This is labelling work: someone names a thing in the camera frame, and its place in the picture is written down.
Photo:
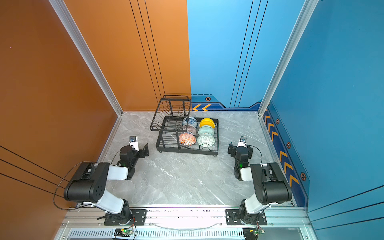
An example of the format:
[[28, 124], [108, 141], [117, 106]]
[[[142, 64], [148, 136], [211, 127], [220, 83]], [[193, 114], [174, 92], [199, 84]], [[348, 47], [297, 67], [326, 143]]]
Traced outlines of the green patterned white bowl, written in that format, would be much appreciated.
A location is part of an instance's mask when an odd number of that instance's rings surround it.
[[198, 136], [197, 142], [201, 147], [209, 148], [209, 147], [212, 147], [216, 141], [212, 135], [208, 133], [204, 133]]

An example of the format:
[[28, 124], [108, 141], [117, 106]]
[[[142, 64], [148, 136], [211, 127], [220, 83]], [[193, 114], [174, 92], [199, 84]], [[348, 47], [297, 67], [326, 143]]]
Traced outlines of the yellow bowl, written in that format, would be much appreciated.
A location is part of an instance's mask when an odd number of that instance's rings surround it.
[[202, 127], [205, 127], [205, 126], [209, 126], [211, 127], [212, 129], [215, 129], [216, 127], [216, 124], [214, 123], [214, 121], [210, 118], [204, 118], [200, 121], [199, 123], [199, 127], [202, 128]]

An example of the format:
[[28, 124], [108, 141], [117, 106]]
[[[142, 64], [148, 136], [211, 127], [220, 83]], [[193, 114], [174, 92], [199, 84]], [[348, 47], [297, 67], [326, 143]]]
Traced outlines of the orange patterned bowl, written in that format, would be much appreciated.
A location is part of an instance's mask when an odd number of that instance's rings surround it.
[[196, 143], [196, 137], [191, 133], [182, 133], [179, 135], [179, 142], [184, 146], [192, 146]]

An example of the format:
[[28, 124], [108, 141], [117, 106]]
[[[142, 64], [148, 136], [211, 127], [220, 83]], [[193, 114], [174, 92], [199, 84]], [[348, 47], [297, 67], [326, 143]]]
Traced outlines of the pink striped bowl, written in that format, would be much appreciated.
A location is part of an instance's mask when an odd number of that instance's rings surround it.
[[187, 133], [189, 133], [189, 134], [192, 134], [192, 135], [194, 135], [194, 136], [197, 134], [197, 129], [196, 129], [194, 126], [190, 126], [190, 125], [188, 125], [188, 126], [186, 126], [186, 125], [182, 126], [182, 131], [187, 132]]

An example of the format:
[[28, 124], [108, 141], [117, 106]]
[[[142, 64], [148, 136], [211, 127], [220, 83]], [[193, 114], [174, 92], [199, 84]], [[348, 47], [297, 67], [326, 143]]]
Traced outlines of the blue white floral bowl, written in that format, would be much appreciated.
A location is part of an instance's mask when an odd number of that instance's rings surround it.
[[192, 127], [196, 128], [198, 125], [198, 121], [196, 120], [196, 118], [189, 116], [189, 117], [185, 117], [183, 119], [182, 125], [183, 126], [192, 126]]

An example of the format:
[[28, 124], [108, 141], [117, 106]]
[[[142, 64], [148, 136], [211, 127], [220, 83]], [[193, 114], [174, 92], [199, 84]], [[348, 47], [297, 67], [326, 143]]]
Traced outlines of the light green bowl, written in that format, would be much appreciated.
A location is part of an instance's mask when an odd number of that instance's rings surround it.
[[209, 134], [213, 137], [215, 135], [215, 131], [211, 126], [205, 125], [199, 128], [199, 135], [202, 136], [204, 134]]

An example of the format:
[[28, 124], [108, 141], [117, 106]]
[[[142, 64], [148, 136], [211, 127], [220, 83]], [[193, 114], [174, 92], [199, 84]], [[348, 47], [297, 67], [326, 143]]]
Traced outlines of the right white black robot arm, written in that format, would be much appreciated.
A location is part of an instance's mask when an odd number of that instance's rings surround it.
[[242, 224], [256, 223], [264, 211], [274, 204], [290, 202], [293, 197], [291, 187], [277, 163], [250, 164], [253, 147], [242, 143], [239, 146], [229, 144], [228, 154], [234, 158], [235, 178], [243, 182], [252, 182], [254, 193], [242, 200], [239, 206], [239, 219]]

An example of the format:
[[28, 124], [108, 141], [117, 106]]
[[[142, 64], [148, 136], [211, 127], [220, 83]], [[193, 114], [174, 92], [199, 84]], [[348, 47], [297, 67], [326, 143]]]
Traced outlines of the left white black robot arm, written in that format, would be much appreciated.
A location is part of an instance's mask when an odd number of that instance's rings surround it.
[[105, 219], [105, 225], [132, 225], [134, 214], [129, 202], [106, 190], [106, 184], [107, 181], [131, 180], [137, 161], [148, 156], [148, 145], [139, 150], [128, 145], [121, 148], [116, 165], [81, 163], [64, 190], [65, 200], [103, 210], [105, 215], [101, 219]]

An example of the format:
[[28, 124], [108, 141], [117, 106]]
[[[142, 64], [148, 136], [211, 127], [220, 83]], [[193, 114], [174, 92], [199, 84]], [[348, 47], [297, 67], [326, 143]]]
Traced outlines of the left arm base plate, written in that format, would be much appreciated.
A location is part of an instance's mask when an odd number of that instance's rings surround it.
[[121, 226], [129, 227], [131, 225], [143, 226], [147, 217], [147, 210], [134, 209], [131, 210], [130, 218], [121, 217], [119, 215], [106, 215], [104, 225], [105, 226]]

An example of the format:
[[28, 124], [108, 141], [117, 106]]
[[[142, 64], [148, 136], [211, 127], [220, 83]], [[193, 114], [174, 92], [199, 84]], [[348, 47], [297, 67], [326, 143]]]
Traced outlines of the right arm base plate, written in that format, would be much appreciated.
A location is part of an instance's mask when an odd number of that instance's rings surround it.
[[265, 215], [265, 212], [262, 212], [260, 214], [255, 214], [251, 219], [253, 220], [252, 223], [246, 223], [241, 220], [240, 218], [240, 210], [239, 209], [226, 209], [225, 210], [226, 214], [226, 224], [228, 226], [237, 226], [237, 225], [242, 225], [242, 226], [266, 226], [267, 223], [267, 218]]

